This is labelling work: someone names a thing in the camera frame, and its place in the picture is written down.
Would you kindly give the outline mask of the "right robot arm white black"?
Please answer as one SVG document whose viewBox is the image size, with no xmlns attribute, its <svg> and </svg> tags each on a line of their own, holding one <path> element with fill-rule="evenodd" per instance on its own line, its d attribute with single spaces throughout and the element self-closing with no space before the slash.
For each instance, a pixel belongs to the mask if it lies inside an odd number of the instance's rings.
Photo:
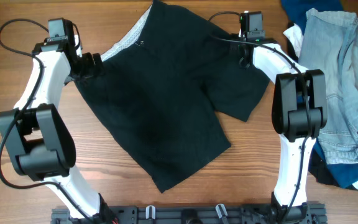
<svg viewBox="0 0 358 224">
<path fill-rule="evenodd" d="M 306 216 L 310 154 L 327 123 L 324 73 L 298 65 L 272 39 L 240 41 L 245 61 L 273 81 L 272 124 L 280 138 L 280 168 L 272 205 L 283 222 Z"/>
</svg>

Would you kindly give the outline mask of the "black shorts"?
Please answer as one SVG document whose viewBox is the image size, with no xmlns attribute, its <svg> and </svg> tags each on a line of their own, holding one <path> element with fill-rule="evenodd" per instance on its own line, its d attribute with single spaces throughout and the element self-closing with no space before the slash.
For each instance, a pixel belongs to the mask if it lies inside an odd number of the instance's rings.
<svg viewBox="0 0 358 224">
<path fill-rule="evenodd" d="M 247 121 L 269 84 L 241 67 L 229 34 L 154 1 L 105 52 L 105 73 L 76 87 L 116 142 L 164 192 L 230 147 L 217 112 Z"/>
</svg>

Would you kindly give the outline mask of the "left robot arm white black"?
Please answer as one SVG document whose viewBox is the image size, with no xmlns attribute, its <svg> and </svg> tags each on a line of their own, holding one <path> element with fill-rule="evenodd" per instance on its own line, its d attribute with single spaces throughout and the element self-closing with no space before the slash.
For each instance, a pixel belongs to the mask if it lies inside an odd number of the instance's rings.
<svg viewBox="0 0 358 224">
<path fill-rule="evenodd" d="M 63 87 L 103 70 L 100 54 L 69 41 L 38 43 L 33 69 L 14 108 L 0 113 L 0 179 L 10 188 L 46 186 L 67 206 L 72 223 L 117 223 L 102 196 L 84 179 L 76 147 L 58 112 Z"/>
</svg>

